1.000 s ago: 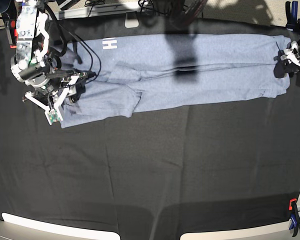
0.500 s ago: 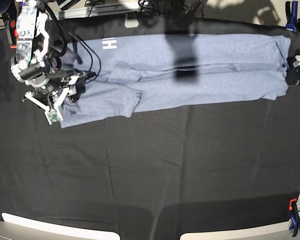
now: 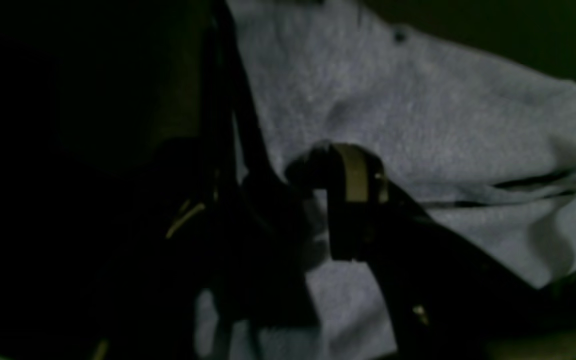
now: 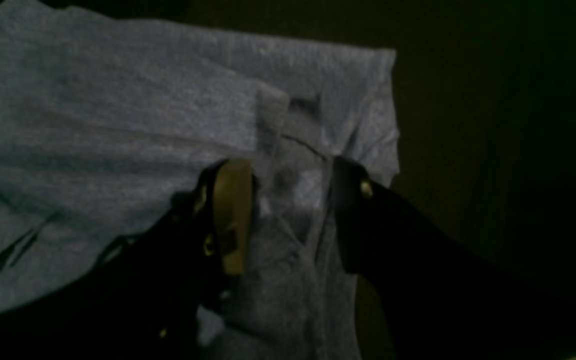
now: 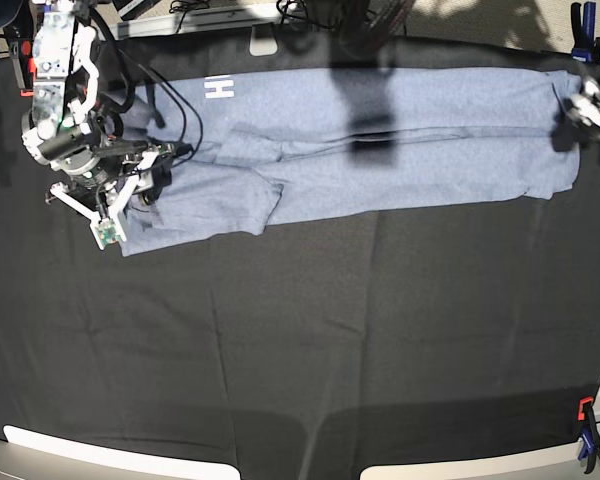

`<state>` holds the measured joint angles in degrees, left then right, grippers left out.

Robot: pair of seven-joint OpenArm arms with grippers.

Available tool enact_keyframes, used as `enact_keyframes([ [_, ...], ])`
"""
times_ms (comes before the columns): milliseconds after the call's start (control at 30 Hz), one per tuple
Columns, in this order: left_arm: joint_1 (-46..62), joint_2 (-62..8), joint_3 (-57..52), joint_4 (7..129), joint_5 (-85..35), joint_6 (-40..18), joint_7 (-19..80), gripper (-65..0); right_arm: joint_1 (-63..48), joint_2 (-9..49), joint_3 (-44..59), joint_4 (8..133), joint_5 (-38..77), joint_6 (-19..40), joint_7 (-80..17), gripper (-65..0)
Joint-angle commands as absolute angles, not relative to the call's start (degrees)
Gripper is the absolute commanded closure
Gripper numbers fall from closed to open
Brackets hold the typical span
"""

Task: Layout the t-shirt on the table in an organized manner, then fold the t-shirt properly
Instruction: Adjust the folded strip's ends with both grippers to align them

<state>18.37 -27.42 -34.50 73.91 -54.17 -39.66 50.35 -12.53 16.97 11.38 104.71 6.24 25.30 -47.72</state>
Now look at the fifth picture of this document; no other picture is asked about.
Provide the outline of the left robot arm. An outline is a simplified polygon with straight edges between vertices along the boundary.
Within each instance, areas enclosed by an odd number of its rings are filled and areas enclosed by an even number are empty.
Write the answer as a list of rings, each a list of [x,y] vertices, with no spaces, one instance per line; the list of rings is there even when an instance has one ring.
[[[556,152],[567,152],[576,146],[600,143],[600,78],[590,75],[577,78],[577,92],[567,90],[566,71],[547,73],[553,82],[559,110],[551,134]]]

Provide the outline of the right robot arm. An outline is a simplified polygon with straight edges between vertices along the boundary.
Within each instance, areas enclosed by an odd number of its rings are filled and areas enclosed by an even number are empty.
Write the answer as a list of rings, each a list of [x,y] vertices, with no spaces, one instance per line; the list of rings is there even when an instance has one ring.
[[[46,1],[33,40],[32,106],[22,121],[22,143],[39,164],[67,181],[50,187],[46,203],[60,200],[78,213],[109,216],[125,186],[145,206],[171,182],[173,161],[187,150],[150,137],[133,120],[166,121],[156,105],[155,72],[145,72],[144,96],[128,56],[94,1]]]

